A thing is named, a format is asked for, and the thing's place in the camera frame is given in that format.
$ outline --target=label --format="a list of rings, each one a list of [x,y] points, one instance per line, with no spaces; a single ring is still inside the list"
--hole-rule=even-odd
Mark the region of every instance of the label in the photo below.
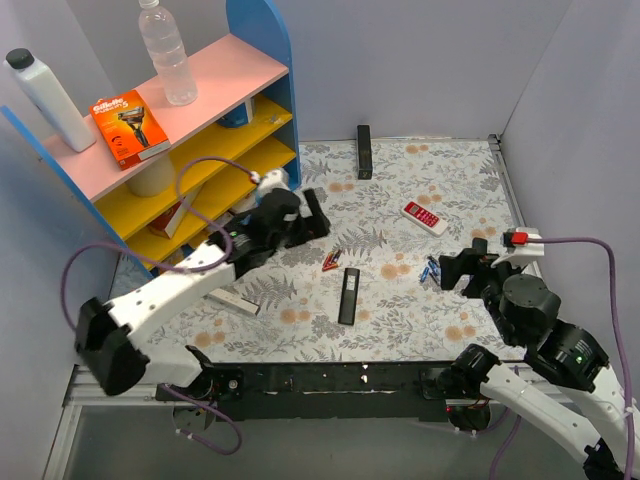
[[[356,277],[355,275],[347,276],[347,290],[355,290],[356,289]]]

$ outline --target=shelf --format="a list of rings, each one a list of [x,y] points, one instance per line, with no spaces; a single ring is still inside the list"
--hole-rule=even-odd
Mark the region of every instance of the shelf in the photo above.
[[[231,34],[190,56],[189,65],[199,93],[190,105],[171,106],[158,77],[136,88],[166,132],[172,148],[288,72],[286,66]],[[44,146],[91,202],[160,157],[150,158],[122,171],[91,116],[85,117],[85,122],[98,139],[85,151],[76,153],[57,135],[47,139]]]
[[[214,123],[173,150],[170,156],[176,173],[189,161],[207,155],[235,160],[291,118],[292,115],[284,108],[258,95],[255,115],[250,124],[240,128],[225,128]],[[213,161],[194,165],[184,175],[181,191],[188,193],[225,167],[224,163]],[[121,185],[95,205],[118,235],[127,240],[177,201],[173,185],[153,197],[138,197],[126,185]]]
[[[269,137],[244,154],[238,162],[261,175],[286,165],[296,153],[273,137]],[[255,188],[247,174],[233,167],[225,167],[214,178],[204,184],[193,202],[193,207],[209,218],[217,218],[238,200]],[[148,257],[162,260],[187,243],[206,226],[205,222],[187,213],[175,235],[166,239],[140,230],[128,242],[129,248]],[[147,269],[153,268],[144,263]]]

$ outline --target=bottle cap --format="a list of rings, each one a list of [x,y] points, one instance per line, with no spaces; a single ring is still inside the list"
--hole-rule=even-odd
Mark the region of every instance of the bottle cap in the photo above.
[[[26,48],[16,48],[7,53],[7,63],[15,70],[27,68],[35,62],[35,58]]]
[[[160,0],[138,0],[142,8],[153,8],[160,4]]]

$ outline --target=black cap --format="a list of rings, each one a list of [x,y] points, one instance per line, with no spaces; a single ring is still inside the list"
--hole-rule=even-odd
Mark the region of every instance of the black cap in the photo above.
[[[15,70],[27,68],[33,62],[35,62],[33,55],[31,55],[31,52],[26,48],[16,48],[7,53],[7,63]]]

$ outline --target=pink shelf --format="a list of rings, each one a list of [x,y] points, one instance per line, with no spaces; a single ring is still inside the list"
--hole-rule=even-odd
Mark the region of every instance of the pink shelf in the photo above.
[[[136,88],[174,147],[288,72],[286,66],[231,34],[189,57],[189,63],[199,92],[190,105],[171,106],[158,77]],[[84,152],[71,150],[58,136],[47,139],[44,145],[92,202],[159,158],[121,171],[93,119],[87,116],[85,122],[98,141]]]

